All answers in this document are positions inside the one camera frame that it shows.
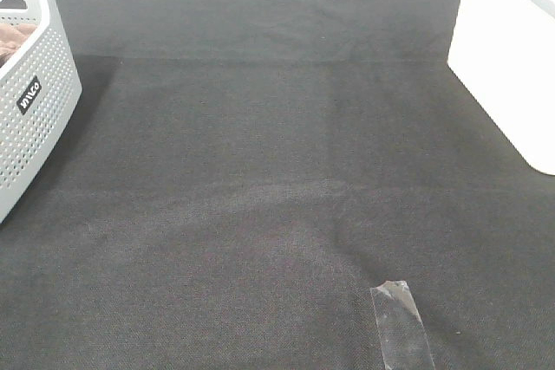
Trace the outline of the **clear tape strip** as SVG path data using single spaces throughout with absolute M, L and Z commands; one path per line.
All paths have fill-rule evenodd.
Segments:
M 375 322 L 388 370 L 435 369 L 428 337 L 405 281 L 386 281 L 370 289 Z

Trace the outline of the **brown towel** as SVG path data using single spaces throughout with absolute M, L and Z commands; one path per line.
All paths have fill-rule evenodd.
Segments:
M 0 66 L 3 66 L 25 43 L 37 26 L 30 23 L 1 23 Z

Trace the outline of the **black table cloth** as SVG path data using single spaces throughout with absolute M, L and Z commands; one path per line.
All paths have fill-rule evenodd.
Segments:
M 447 66 L 459 0 L 56 0 L 82 96 L 1 227 L 4 369 L 554 366 L 554 180 Z

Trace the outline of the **white woven storage box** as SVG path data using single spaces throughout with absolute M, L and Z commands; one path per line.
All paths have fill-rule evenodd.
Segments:
M 447 64 L 533 169 L 554 173 L 554 0 L 460 0 Z

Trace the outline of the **grey perforated laundry basket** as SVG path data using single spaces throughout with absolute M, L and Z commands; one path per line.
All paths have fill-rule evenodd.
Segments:
M 1 67 L 1 216 L 7 217 L 41 170 L 82 93 L 56 0 L 23 0 L 1 10 L 12 26 L 35 30 Z

